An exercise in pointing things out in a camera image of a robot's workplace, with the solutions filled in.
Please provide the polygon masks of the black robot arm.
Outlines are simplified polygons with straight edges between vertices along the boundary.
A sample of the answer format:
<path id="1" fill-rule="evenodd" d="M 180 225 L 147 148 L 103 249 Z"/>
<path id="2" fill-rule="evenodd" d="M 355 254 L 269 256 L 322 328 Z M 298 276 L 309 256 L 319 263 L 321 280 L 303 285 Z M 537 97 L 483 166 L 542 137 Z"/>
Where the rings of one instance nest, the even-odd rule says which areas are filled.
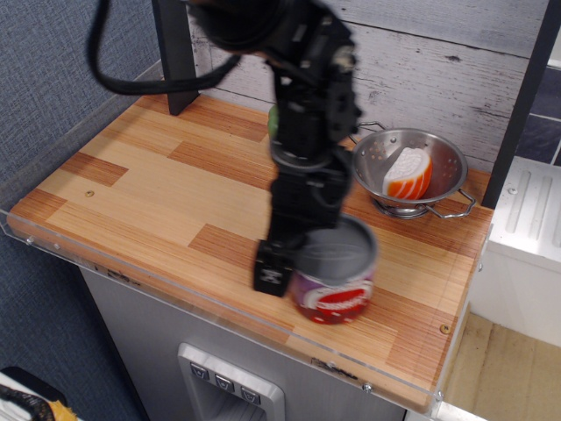
<path id="1" fill-rule="evenodd" d="M 309 232 L 336 225 L 351 187 L 342 143 L 356 132 L 360 114 L 352 35 L 319 1 L 192 1 L 188 9 L 217 47 L 258 55 L 273 70 L 277 128 L 270 154 L 278 174 L 253 287 L 283 296 Z"/>

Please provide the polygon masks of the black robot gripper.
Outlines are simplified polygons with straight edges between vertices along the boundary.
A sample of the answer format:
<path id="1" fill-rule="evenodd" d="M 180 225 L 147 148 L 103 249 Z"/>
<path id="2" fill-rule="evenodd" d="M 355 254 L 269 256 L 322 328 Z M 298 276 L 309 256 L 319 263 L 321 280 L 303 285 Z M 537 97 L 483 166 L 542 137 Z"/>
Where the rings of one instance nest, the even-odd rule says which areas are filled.
<path id="1" fill-rule="evenodd" d="M 270 146 L 277 178 L 271 185 L 272 215 L 267 241 L 261 240 L 253 267 L 253 289 L 285 296 L 293 255 L 308 232 L 333 228 L 352 185 L 352 154 L 341 146 L 309 160 Z"/>

